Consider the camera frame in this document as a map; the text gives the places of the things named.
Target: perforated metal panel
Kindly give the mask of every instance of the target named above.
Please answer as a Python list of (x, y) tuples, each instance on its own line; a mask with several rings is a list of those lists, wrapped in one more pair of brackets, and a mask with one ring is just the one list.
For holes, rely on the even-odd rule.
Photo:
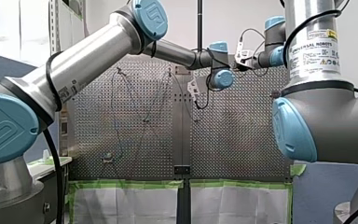
[[(177, 83), (168, 76), (173, 68), (150, 58), (126, 58), (71, 101), (68, 142), (69, 155), (75, 158), (71, 179), (174, 179), (178, 161), (190, 161), (191, 178), (284, 181), (290, 176), (291, 162), (275, 145), (269, 97), (286, 84), (285, 69), (270, 69), (264, 77), (236, 74), (232, 88), (211, 92), (205, 110), (193, 108), (192, 124), (179, 122), (173, 127), (173, 118), (190, 114), (173, 106), (180, 102), (173, 94), (180, 95), (173, 89)], [(208, 74), (209, 69), (194, 72)], [(174, 133), (189, 125), (191, 145), (182, 147), (191, 146), (191, 153), (172, 145), (178, 140), (174, 137), (183, 137)], [(107, 153), (114, 160), (103, 163)]]
[[(196, 76), (209, 73), (209, 69), (203, 69)], [(252, 72), (236, 73), (231, 88), (211, 92), (205, 110), (193, 109), (202, 119), (193, 124), (192, 178), (287, 180), (291, 162), (275, 144), (270, 97), (271, 91), (280, 90), (286, 83), (284, 68), (270, 68), (263, 77)]]
[[(169, 63), (125, 59), (78, 94), (71, 178), (173, 178), (170, 70)], [(107, 153), (114, 159), (103, 163)]]

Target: warning sticker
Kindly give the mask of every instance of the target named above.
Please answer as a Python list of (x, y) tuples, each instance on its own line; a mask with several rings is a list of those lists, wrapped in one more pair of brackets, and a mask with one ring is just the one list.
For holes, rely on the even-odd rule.
[(69, 85), (64, 86), (62, 89), (58, 91), (60, 95), (61, 101), (66, 102), (69, 98), (75, 96), (80, 90), (80, 86), (76, 79), (73, 79)]
[(337, 40), (337, 32), (334, 30), (315, 30), (308, 32), (308, 40), (314, 38), (332, 38)]
[(337, 41), (331, 38), (314, 38), (289, 49), (290, 77), (307, 77), (331, 71), (339, 73)]

